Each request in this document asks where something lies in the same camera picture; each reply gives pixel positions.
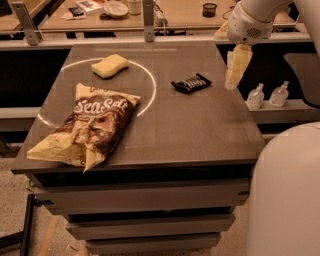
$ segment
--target desk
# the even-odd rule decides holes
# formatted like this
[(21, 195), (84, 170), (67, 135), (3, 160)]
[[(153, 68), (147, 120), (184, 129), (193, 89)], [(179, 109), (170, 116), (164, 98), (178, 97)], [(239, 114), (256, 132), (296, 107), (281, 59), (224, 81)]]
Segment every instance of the desk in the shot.
[[(202, 5), (206, 0), (182, 1), (182, 0), (158, 0), (157, 3), (168, 19), (168, 29), (218, 29), (226, 21), (223, 14), (235, 5), (234, 0), (216, 0), (217, 12), (214, 18), (202, 16)], [(101, 21), (99, 14), (88, 15), (84, 20), (65, 20), (60, 17), (74, 7), (74, 0), (66, 0), (59, 9), (40, 28), (42, 32), (56, 31), (142, 31), (143, 16), (127, 15), (122, 19)], [(275, 27), (294, 27), (293, 21), (285, 12), (280, 12), (275, 19)]]
[[(96, 62), (90, 59), (113, 53), (130, 60), (129, 68), (109, 80), (90, 71)], [(226, 67), (214, 43), (77, 45), (64, 67), (12, 171), (36, 183), (38, 200), (63, 215), (67, 230), (87, 240), (92, 253), (214, 246), (233, 223), (234, 207), (247, 199), (248, 178), (264, 147), (239, 91), (224, 88)], [(212, 85), (192, 95), (171, 86), (195, 72)], [(85, 174), (26, 159), (72, 112), (78, 82), (141, 96), (114, 154)]]
[[(50, 0), (31, 1), (30, 4), (26, 5), (30, 17), (34, 18), (49, 2)], [(0, 17), (1, 33), (12, 34), (14, 31), (18, 31), (20, 29), (21, 25), (15, 14), (12, 13), (10, 15)]]

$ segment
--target chip bag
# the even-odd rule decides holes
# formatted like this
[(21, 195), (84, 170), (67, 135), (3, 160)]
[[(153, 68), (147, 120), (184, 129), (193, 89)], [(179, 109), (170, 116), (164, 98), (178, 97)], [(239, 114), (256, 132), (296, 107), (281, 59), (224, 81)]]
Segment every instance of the chip bag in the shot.
[(79, 83), (76, 106), (64, 125), (27, 152), (28, 159), (84, 166), (84, 172), (115, 150), (140, 97)]

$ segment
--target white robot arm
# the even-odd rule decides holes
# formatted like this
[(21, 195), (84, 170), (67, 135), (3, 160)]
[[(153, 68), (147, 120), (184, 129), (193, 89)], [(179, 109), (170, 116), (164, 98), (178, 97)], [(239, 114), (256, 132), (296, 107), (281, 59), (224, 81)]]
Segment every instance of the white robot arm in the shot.
[[(270, 37), (273, 21), (278, 12), (291, 0), (242, 0), (238, 2), (227, 25), (227, 36), (237, 46), (228, 52), (228, 70), (225, 87), (235, 89), (252, 57), (251, 46)], [(320, 56), (320, 0), (294, 1)]]
[(319, 0), (242, 0), (235, 6), (228, 21), (228, 38), (235, 44), (254, 45), (269, 38), (277, 13), (294, 2), (320, 53)]
[[(268, 38), (273, 19), (290, 1), (242, 0), (228, 36), (248, 47)], [(320, 56), (320, 0), (295, 0)], [(284, 131), (261, 152), (250, 192), (247, 256), (320, 255), (320, 122)]]

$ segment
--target spray bottle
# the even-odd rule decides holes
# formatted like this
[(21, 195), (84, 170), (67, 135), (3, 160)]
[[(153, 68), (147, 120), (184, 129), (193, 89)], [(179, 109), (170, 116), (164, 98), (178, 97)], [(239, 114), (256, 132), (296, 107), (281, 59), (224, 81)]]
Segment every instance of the spray bottle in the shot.
[(249, 109), (259, 109), (261, 107), (262, 101), (264, 99), (264, 93), (262, 91), (263, 83), (259, 83), (257, 88), (252, 90), (246, 101), (246, 104)]
[(288, 81), (284, 81), (284, 83), (273, 90), (269, 102), (271, 105), (275, 107), (282, 107), (289, 96), (288, 88)]

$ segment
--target gray tabletop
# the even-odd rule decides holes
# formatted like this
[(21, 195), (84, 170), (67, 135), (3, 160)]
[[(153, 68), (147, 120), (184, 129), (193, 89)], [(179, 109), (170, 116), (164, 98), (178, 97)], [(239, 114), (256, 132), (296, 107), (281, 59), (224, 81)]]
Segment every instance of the gray tabletop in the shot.
[[(115, 53), (130, 61), (128, 69), (108, 80), (91, 71), (90, 64)], [(191, 95), (171, 85), (197, 72), (212, 85)], [(264, 141), (239, 91), (224, 88), (225, 72), (214, 42), (74, 46), (12, 170), (82, 171), (63, 163), (26, 159), (26, 152), (72, 113), (79, 82), (141, 97), (115, 152), (95, 170), (254, 163)]]

